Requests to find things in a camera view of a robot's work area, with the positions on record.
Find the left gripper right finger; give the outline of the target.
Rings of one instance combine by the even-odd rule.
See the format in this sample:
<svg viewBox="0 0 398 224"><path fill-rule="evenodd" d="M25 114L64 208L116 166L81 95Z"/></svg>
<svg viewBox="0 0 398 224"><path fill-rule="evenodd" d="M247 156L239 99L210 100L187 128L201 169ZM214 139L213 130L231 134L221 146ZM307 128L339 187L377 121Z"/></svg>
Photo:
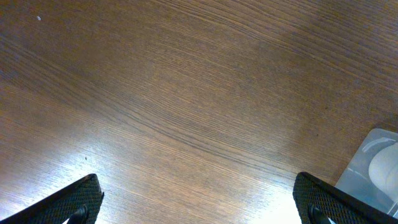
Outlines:
<svg viewBox="0 0 398 224"><path fill-rule="evenodd" d="M397 224L385 214L308 172L295 178L293 198L303 224Z"/></svg>

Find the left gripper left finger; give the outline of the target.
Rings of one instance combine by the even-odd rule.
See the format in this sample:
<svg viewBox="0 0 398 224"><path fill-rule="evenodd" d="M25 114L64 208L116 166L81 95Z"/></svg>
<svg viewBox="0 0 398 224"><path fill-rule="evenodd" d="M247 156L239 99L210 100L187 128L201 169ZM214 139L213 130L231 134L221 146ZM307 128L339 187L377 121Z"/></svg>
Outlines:
<svg viewBox="0 0 398 224"><path fill-rule="evenodd" d="M104 199L96 174L88 174L1 223L94 224Z"/></svg>

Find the cream cup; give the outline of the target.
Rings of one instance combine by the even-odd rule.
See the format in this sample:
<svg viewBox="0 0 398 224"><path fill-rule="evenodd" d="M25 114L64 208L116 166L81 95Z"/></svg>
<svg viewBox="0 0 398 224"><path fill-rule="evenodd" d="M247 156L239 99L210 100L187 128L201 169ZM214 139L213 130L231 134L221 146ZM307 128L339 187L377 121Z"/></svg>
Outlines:
<svg viewBox="0 0 398 224"><path fill-rule="evenodd" d="M397 143L378 152L369 165L371 182L393 202L397 201Z"/></svg>

